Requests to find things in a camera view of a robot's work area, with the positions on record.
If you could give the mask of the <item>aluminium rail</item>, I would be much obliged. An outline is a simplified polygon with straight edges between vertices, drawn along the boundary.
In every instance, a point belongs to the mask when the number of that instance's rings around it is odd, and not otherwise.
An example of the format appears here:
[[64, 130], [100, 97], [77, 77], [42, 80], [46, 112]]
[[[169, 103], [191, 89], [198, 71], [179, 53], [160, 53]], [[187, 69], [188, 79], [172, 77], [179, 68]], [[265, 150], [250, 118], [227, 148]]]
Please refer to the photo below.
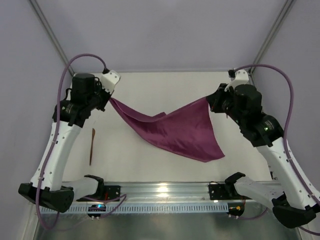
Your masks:
[[273, 181], [278, 181], [278, 176], [275, 172], [276, 170], [276, 167], [274, 164], [271, 164], [270, 162], [267, 162], [267, 165], [268, 165], [268, 170], [269, 170], [269, 173], [270, 173], [270, 176], [271, 176], [271, 179]]
[[[121, 187], [120, 196], [132, 202], [138, 201], [211, 201], [208, 185], [210, 182], [106, 182], [104, 185]], [[241, 196], [241, 201], [249, 200]]]

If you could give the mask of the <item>right side aluminium rail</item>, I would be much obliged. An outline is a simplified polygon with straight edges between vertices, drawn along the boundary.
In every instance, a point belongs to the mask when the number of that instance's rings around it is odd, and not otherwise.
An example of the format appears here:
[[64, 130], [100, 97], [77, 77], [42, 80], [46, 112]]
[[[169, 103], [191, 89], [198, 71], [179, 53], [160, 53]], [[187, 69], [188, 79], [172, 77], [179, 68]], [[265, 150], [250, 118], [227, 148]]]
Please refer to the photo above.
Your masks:
[[278, 181], [278, 176], [275, 172], [276, 170], [276, 167], [274, 164], [271, 164], [270, 162], [267, 162], [267, 165], [268, 165], [268, 170], [269, 170], [269, 173], [270, 173], [270, 176], [271, 176], [271, 179], [273, 181]]

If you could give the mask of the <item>right controller board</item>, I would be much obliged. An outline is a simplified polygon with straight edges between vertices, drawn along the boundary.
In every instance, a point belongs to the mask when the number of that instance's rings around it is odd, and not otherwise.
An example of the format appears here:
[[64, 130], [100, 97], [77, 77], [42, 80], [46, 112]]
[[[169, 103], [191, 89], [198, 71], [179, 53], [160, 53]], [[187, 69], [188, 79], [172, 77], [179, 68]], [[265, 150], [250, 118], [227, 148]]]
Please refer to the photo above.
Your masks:
[[245, 211], [245, 207], [241, 204], [229, 204], [227, 214], [230, 218], [239, 218]]

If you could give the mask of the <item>controller board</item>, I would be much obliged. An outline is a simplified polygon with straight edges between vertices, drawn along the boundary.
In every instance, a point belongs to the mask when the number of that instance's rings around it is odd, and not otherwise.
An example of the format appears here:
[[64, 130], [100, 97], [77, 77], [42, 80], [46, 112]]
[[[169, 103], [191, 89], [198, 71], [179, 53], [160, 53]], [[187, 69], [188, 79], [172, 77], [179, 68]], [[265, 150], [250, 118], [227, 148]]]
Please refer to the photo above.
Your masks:
[[245, 207], [241, 204], [229, 204], [227, 214], [230, 218], [239, 218], [245, 211]]
[[106, 205], [105, 204], [93, 204], [87, 210], [87, 215], [90, 218], [100, 218], [101, 215], [106, 213]]

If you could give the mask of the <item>corner frame post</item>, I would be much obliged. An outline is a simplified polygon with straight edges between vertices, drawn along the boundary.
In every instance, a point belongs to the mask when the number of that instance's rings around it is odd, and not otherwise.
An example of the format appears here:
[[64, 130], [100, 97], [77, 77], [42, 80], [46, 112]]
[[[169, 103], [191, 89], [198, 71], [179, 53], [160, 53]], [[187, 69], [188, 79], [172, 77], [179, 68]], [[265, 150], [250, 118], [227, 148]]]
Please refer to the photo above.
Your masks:
[[284, 1], [284, 4], [282, 5], [279, 13], [277, 14], [274, 22], [267, 32], [267, 35], [253, 60], [254, 65], [260, 64], [262, 62], [263, 57], [266, 55], [267, 51], [272, 45], [274, 39], [276, 38], [278, 32], [280, 31], [283, 23], [285, 22], [296, 2], [296, 0]]
[[65, 51], [63, 50], [58, 38], [56, 37], [49, 21], [47, 20], [40, 4], [37, 0], [28, 0], [27, 1], [29, 5], [31, 6], [35, 16], [39, 20], [40, 24], [42, 25], [42, 28], [44, 32], [46, 33], [48, 39], [50, 40], [52, 46], [54, 47], [55, 51], [57, 52], [60, 60], [62, 63], [67, 66], [69, 59], [67, 58], [67, 55]]

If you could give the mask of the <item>purple cloth napkin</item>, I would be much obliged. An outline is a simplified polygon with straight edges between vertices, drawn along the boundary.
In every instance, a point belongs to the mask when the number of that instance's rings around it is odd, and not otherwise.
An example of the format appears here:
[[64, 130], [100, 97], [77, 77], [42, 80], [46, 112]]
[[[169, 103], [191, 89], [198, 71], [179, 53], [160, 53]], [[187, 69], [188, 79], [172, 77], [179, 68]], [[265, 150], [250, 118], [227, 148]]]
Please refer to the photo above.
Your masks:
[[115, 98], [110, 103], [144, 141], [159, 149], [203, 163], [225, 157], [204, 97], [169, 114], [161, 112], [154, 116], [140, 113]]

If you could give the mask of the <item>copper knife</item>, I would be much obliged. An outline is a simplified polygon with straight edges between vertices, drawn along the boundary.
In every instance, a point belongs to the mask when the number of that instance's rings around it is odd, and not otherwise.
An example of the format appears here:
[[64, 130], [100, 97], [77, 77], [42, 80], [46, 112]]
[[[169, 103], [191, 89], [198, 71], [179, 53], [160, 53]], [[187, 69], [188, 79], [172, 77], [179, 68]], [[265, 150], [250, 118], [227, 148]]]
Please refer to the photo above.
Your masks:
[[91, 131], [91, 144], [90, 144], [90, 155], [89, 155], [89, 166], [92, 165], [95, 135], [96, 135], [96, 130], [94, 128], [92, 128], [92, 131]]

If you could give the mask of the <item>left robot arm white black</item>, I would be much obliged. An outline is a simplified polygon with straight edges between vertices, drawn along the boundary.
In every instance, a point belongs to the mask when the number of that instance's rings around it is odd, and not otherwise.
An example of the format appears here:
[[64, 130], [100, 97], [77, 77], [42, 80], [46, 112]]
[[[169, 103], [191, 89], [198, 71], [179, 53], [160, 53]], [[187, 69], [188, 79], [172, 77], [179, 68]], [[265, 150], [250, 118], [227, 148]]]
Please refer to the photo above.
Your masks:
[[63, 184], [63, 174], [74, 142], [93, 110], [105, 111], [121, 77], [113, 70], [97, 77], [77, 73], [65, 97], [55, 107], [51, 134], [41, 162], [29, 183], [18, 193], [33, 204], [66, 212], [73, 201], [105, 199], [104, 179], [94, 175]]

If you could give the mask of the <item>left controller board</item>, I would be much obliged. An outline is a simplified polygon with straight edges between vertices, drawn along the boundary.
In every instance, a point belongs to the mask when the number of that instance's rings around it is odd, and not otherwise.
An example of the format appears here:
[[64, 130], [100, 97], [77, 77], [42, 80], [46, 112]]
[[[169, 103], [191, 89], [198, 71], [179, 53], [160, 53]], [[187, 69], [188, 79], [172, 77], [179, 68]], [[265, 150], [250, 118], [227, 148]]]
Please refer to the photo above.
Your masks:
[[101, 215], [106, 213], [106, 205], [105, 204], [93, 204], [87, 210], [87, 215], [90, 218], [100, 218]]

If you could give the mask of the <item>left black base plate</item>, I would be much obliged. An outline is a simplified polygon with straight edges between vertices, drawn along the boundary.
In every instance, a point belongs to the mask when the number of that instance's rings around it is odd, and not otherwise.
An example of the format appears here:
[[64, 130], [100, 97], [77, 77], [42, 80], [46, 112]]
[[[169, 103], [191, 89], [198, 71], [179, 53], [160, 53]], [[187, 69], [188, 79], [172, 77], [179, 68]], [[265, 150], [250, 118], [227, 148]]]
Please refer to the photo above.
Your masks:
[[104, 185], [99, 186], [97, 191], [92, 195], [87, 195], [80, 199], [77, 199], [77, 202], [84, 201], [119, 201], [121, 193], [120, 185]]

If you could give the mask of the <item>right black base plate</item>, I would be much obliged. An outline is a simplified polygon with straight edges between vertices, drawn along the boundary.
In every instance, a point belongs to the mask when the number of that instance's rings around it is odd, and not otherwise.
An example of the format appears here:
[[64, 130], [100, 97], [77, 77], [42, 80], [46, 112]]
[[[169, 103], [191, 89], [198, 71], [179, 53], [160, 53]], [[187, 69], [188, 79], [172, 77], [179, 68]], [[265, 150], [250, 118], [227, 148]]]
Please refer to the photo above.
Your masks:
[[236, 192], [232, 184], [211, 181], [208, 184], [210, 200], [240, 200], [241, 196]]

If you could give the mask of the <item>left corner frame post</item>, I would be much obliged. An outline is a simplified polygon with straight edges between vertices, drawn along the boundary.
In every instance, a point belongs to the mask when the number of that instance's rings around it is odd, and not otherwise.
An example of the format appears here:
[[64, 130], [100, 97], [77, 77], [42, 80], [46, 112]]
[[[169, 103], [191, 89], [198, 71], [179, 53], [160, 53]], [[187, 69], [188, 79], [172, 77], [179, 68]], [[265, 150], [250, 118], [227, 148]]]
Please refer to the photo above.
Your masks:
[[50, 40], [52, 46], [54, 47], [55, 51], [57, 52], [60, 60], [62, 63], [67, 66], [69, 59], [67, 58], [67, 55], [65, 51], [63, 50], [58, 38], [56, 37], [49, 21], [47, 20], [40, 4], [37, 0], [28, 0], [27, 1], [29, 5], [31, 6], [35, 16], [39, 20], [40, 24], [42, 25], [42, 28], [44, 32], [46, 33], [48, 39]]

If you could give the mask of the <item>right corner frame post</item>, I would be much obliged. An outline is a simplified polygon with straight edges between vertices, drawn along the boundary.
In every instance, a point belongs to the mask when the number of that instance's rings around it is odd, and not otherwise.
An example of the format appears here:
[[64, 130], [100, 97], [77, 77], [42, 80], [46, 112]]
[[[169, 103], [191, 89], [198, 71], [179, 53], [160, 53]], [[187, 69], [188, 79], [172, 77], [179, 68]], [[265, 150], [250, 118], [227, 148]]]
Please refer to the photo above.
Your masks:
[[285, 22], [296, 2], [296, 0], [284, 1], [284, 4], [282, 5], [279, 13], [277, 14], [274, 22], [267, 32], [267, 35], [253, 60], [254, 65], [260, 64], [262, 62], [263, 57], [266, 55], [267, 51], [272, 45], [274, 39], [276, 38], [278, 32], [280, 31], [283, 23]]

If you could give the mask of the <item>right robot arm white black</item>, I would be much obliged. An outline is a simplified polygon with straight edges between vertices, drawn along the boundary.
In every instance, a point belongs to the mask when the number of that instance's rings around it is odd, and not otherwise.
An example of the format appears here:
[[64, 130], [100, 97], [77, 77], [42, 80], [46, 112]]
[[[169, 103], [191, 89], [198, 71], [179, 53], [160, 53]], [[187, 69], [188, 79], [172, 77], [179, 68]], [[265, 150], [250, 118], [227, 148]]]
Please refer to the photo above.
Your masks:
[[213, 113], [224, 113], [239, 126], [240, 133], [264, 157], [280, 183], [279, 188], [268, 187], [237, 172], [225, 180], [228, 193], [264, 205], [289, 229], [313, 221], [320, 211], [313, 198], [319, 198], [320, 193], [307, 180], [295, 158], [287, 156], [284, 131], [273, 116], [263, 112], [262, 94], [249, 84], [228, 89], [222, 83], [206, 101]]

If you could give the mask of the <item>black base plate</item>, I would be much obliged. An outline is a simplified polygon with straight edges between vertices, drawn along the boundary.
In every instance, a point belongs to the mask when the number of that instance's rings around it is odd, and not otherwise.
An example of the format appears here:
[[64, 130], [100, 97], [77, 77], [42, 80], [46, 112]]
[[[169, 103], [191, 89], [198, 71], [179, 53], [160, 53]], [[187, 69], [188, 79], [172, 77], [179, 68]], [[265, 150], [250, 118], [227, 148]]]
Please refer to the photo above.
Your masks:
[[232, 184], [211, 181], [208, 184], [210, 200], [240, 200], [241, 196], [236, 192]]
[[120, 185], [104, 185], [99, 186], [97, 191], [92, 195], [87, 195], [80, 199], [77, 199], [77, 202], [84, 201], [119, 201], [121, 193]]

